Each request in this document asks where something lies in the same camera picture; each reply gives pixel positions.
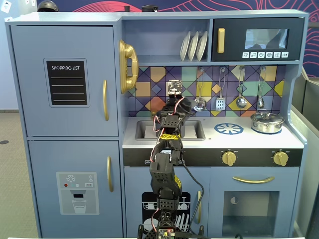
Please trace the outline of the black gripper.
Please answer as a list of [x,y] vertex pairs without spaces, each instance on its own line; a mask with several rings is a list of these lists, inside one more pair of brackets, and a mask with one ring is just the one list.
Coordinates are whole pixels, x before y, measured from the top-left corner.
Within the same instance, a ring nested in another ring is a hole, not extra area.
[[169,115],[183,117],[192,112],[192,103],[184,96],[169,96],[167,100],[167,112]]

